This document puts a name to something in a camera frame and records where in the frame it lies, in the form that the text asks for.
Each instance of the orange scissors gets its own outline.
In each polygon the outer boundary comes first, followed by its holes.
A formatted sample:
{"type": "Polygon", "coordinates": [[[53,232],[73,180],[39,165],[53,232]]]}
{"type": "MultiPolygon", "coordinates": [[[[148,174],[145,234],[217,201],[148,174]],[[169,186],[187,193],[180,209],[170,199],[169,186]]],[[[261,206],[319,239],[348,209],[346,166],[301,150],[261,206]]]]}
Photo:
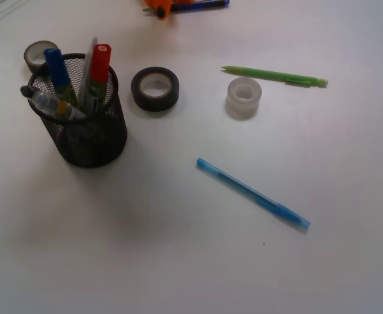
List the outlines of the orange scissors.
{"type": "Polygon", "coordinates": [[[165,21],[170,15],[171,2],[192,3],[194,0],[145,0],[146,5],[154,10],[161,21],[165,21]]]}

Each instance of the blue pen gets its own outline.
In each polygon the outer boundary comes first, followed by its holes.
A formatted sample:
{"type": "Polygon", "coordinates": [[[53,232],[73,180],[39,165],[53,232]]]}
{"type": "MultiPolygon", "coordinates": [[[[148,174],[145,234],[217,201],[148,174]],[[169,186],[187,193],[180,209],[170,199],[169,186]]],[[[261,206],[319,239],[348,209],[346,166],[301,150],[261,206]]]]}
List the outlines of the blue pen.
{"type": "MultiPolygon", "coordinates": [[[[171,12],[182,12],[190,10],[203,10],[214,9],[220,7],[226,7],[229,4],[229,0],[210,0],[210,1],[197,1],[193,3],[173,3],[171,5],[171,12]]],[[[144,9],[144,11],[153,11],[153,9],[144,9]]]]}
{"type": "Polygon", "coordinates": [[[224,183],[227,183],[229,186],[232,186],[239,192],[243,193],[245,196],[248,196],[251,200],[254,200],[258,205],[266,208],[266,210],[272,212],[280,218],[287,220],[296,227],[306,230],[308,229],[310,222],[305,218],[300,217],[298,214],[294,213],[287,207],[284,207],[283,205],[270,200],[268,197],[264,196],[260,192],[257,192],[253,188],[250,188],[248,185],[245,185],[244,183],[236,180],[227,173],[223,172],[221,169],[218,169],[217,167],[211,165],[201,158],[197,160],[197,167],[221,179],[224,183]]]}

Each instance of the pencil holder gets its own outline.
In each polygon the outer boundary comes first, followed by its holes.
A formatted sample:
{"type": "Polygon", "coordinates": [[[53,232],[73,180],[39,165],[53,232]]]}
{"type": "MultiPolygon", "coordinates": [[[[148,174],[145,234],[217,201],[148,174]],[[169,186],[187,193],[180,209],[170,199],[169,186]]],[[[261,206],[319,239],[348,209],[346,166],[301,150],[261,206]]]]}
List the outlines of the pencil holder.
{"type": "MultiPolygon", "coordinates": [[[[78,94],[85,54],[66,54],[63,57],[75,94],[78,94]]],[[[45,68],[44,63],[32,75],[28,86],[55,95],[50,77],[38,75],[38,73],[45,72],[45,68]]],[[[80,167],[100,167],[113,161],[122,153],[127,139],[118,89],[118,78],[110,68],[105,106],[99,112],[83,120],[57,120],[42,113],[30,100],[29,104],[41,118],[56,148],[65,160],[80,167]]]]}

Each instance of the pencil clip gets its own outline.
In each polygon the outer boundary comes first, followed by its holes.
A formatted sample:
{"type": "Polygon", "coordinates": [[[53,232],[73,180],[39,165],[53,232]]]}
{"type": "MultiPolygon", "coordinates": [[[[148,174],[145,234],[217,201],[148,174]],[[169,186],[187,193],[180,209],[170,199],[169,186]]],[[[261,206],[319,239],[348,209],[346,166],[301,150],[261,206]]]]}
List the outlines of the pencil clip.
{"type": "Polygon", "coordinates": [[[286,80],[286,83],[304,85],[304,86],[312,86],[312,82],[309,80],[286,80]]]}

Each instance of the black tape roll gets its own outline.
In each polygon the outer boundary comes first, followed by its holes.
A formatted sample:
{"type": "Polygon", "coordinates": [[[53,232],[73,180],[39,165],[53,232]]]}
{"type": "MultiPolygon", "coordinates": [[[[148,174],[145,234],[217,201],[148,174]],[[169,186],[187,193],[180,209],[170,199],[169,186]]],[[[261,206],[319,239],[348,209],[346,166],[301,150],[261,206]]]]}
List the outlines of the black tape roll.
{"type": "Polygon", "coordinates": [[[146,111],[164,111],[176,104],[179,97],[180,83],[177,76],[163,67],[148,67],[139,71],[132,80],[131,84],[133,99],[135,103],[146,111]],[[169,85],[169,90],[162,96],[153,97],[143,92],[141,85],[144,80],[152,80],[153,74],[159,75],[169,85]]]}
{"type": "MultiPolygon", "coordinates": [[[[51,41],[37,41],[25,50],[24,61],[26,61],[29,70],[33,74],[42,66],[42,63],[35,63],[34,61],[44,59],[43,52],[49,48],[58,49],[58,46],[51,41]]],[[[49,74],[48,67],[43,67],[42,72],[38,74],[42,77],[47,76],[49,74]]]]}

